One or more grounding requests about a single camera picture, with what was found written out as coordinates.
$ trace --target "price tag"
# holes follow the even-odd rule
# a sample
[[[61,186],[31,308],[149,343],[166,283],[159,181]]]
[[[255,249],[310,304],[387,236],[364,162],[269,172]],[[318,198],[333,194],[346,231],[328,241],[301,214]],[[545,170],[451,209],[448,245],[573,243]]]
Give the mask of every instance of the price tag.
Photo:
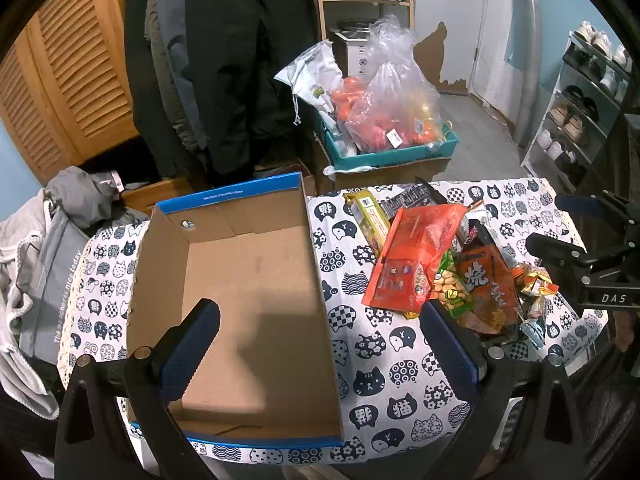
[[[389,142],[391,142],[391,145],[394,148],[397,148],[398,146],[400,146],[400,144],[402,144],[402,139],[398,135],[398,132],[396,132],[395,128],[388,131],[388,133],[386,134],[386,138],[389,139]]]

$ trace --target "teal tray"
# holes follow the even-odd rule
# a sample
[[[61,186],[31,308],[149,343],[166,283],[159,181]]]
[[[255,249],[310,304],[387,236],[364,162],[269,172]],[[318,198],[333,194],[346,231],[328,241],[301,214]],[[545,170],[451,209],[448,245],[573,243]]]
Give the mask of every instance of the teal tray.
[[[340,156],[338,149],[335,147],[334,138],[329,128],[324,124],[320,115],[316,113],[316,121],[318,122],[319,133],[324,138],[324,147],[329,160],[336,170],[352,170],[360,166],[373,166],[382,168],[383,166],[396,166],[416,160],[424,160],[427,158],[450,158],[456,149],[458,137],[449,125],[444,123],[442,131],[445,134],[445,142],[432,152],[426,146],[411,146],[410,148],[400,148],[399,150],[386,150],[386,152],[363,153],[362,155]]]

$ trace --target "table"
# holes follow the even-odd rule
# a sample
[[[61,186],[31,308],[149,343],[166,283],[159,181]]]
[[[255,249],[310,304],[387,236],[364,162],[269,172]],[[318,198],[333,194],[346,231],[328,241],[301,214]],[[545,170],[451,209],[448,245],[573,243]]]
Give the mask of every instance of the table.
[[[555,192],[545,179],[432,184],[450,202],[468,205],[483,198],[500,242],[518,261],[535,263],[524,245],[532,232],[584,246],[569,215],[555,208]],[[378,200],[388,200],[403,191],[400,186],[369,189]],[[469,406],[456,398],[422,336],[418,320],[360,303],[375,258],[341,192],[308,197],[307,208],[332,338],[345,441],[339,447],[271,450],[271,463],[363,462],[425,446],[455,432]],[[94,253],[100,254],[98,247],[108,252],[112,244],[124,246],[136,241],[140,246],[146,226],[143,222],[124,231],[98,234],[87,244],[69,299],[70,305],[77,307],[68,309],[60,348],[58,368],[65,384],[76,358],[85,352],[98,361],[126,355],[124,320],[136,253],[122,261],[116,259],[109,269],[92,262]],[[100,290],[105,286],[115,287],[115,301],[100,299]],[[94,300],[105,304],[98,308]],[[524,360],[540,360],[554,352],[568,363],[594,341],[607,320],[607,313],[599,310],[585,310],[578,318],[557,294],[546,305],[545,346],[536,349],[527,340],[508,344],[504,349],[511,357]],[[123,399],[120,404],[124,410]],[[142,437],[136,427],[129,425],[129,431]],[[202,455],[230,462],[252,463],[252,456],[259,454],[259,450],[256,453],[250,448],[198,441],[192,444]]]

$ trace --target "person's hand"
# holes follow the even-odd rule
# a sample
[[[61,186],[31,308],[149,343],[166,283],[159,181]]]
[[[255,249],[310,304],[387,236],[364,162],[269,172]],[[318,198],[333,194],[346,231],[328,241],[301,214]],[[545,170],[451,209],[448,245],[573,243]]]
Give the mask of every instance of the person's hand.
[[[634,341],[633,315],[623,310],[614,310],[613,319],[616,321],[616,338],[614,342],[618,350],[626,352],[626,349]]]

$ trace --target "clear plastic bag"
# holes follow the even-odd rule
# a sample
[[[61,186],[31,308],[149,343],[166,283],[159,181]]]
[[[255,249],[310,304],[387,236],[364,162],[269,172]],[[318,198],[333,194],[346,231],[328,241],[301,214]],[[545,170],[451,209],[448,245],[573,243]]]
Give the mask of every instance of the clear plastic bag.
[[[414,60],[414,33],[395,16],[371,26],[367,65],[374,72],[362,98],[345,121],[364,153],[426,145],[437,150],[444,142],[440,94]]]

